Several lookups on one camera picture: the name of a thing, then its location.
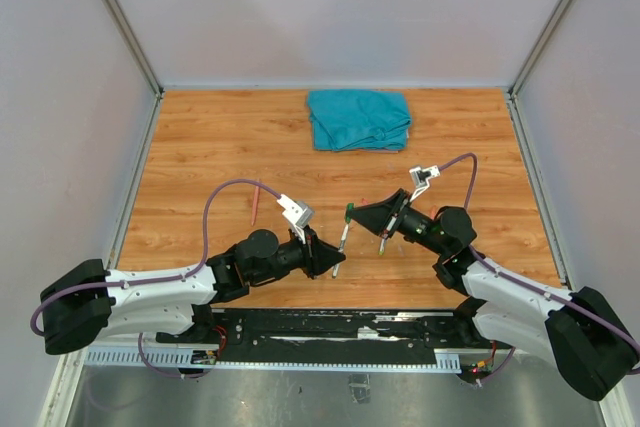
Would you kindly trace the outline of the pink pen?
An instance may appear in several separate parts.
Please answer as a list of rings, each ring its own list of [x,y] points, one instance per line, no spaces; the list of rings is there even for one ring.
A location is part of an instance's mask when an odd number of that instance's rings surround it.
[[[250,223],[251,223],[252,227],[255,226],[255,224],[256,224],[257,216],[258,216],[258,210],[259,210],[261,187],[258,184],[259,184],[259,180],[256,181],[255,188],[254,188],[254,194],[253,194],[252,209],[251,209],[251,220],[250,220]]]

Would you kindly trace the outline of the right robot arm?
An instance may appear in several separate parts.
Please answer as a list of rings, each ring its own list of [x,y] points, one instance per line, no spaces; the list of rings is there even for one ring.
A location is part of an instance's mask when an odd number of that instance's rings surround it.
[[[477,234],[465,208],[444,206],[428,216],[400,189],[346,215],[384,240],[400,234],[436,254],[437,279],[466,298],[452,324],[463,346],[486,339],[523,350],[593,401],[638,374],[639,344],[598,290],[552,287],[499,265],[473,247]]]

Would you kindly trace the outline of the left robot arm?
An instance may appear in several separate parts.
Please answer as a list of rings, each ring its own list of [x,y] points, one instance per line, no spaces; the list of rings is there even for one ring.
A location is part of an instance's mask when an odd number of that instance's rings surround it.
[[[140,333],[200,343],[214,330],[210,305],[246,296],[296,269],[314,279],[345,259],[311,228],[286,242],[259,229],[203,265],[168,270],[110,270],[101,260],[88,259],[41,292],[32,326],[49,355]]]

